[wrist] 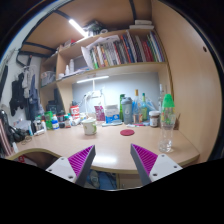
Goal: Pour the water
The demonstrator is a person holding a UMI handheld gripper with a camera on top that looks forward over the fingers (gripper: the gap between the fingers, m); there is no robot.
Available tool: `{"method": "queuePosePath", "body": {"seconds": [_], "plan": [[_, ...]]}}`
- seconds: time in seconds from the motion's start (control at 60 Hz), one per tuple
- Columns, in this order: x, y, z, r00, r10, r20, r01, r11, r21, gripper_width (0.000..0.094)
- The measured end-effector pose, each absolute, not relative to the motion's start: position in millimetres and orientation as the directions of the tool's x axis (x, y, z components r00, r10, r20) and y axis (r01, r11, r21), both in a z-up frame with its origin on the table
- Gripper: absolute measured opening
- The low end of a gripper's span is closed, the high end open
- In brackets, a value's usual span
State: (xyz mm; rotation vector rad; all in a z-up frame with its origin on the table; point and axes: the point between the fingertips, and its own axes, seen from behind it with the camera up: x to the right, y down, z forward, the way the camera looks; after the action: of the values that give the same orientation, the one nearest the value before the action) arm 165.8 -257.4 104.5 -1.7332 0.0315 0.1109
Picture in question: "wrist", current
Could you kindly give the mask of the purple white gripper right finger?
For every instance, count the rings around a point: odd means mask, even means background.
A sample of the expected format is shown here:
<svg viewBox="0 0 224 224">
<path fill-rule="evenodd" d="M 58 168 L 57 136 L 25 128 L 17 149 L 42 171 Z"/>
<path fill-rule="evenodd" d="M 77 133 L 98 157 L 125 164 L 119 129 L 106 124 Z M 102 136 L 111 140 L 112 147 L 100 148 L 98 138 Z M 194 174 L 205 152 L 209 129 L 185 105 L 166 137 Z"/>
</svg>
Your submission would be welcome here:
<svg viewBox="0 0 224 224">
<path fill-rule="evenodd" d="M 182 169 L 166 154 L 157 155 L 135 144 L 131 145 L 130 154 L 137 167 L 143 186 Z"/>
</svg>

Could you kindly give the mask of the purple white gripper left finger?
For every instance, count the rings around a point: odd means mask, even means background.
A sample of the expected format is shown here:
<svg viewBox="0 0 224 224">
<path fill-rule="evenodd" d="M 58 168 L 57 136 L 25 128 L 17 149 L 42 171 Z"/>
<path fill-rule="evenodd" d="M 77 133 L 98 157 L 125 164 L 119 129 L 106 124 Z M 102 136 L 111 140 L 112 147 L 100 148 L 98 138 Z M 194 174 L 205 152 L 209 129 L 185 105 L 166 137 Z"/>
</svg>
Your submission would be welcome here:
<svg viewBox="0 0 224 224">
<path fill-rule="evenodd" d="M 83 187 L 95 155 L 95 146 L 92 145 L 69 158 L 58 158 L 46 171 Z"/>
</svg>

